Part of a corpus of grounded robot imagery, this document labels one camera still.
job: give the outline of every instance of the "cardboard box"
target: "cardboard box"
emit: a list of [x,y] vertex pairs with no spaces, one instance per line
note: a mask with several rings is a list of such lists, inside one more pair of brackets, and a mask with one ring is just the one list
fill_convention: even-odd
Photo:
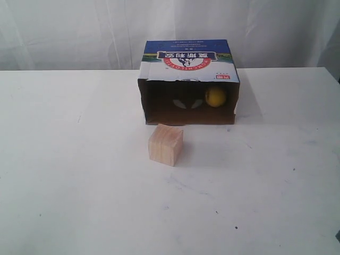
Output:
[[[138,86],[146,124],[234,124],[240,81],[227,40],[148,41]],[[214,108],[209,87],[226,93]]]

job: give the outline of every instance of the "white table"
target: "white table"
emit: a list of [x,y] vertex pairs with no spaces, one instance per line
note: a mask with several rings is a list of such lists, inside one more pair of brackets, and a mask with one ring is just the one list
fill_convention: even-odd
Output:
[[340,85],[239,74],[237,124],[183,127],[169,167],[138,71],[0,72],[0,254],[339,255]]

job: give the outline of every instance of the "wooden block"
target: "wooden block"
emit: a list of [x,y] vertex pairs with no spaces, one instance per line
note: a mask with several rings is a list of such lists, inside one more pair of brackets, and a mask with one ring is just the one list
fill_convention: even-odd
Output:
[[151,160],[174,166],[183,146],[183,130],[159,124],[149,139]]

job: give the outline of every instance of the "white backdrop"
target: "white backdrop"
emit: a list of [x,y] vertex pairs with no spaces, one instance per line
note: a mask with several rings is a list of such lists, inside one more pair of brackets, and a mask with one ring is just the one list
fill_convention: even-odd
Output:
[[0,0],[0,70],[138,69],[146,40],[229,41],[237,67],[340,76],[340,0]]

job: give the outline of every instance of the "ball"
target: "ball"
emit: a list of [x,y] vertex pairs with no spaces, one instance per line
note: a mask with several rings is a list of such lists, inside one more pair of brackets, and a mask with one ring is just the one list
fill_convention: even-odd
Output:
[[206,102],[211,107],[219,107],[224,105],[226,101],[226,94],[223,89],[219,87],[210,87],[206,91]]

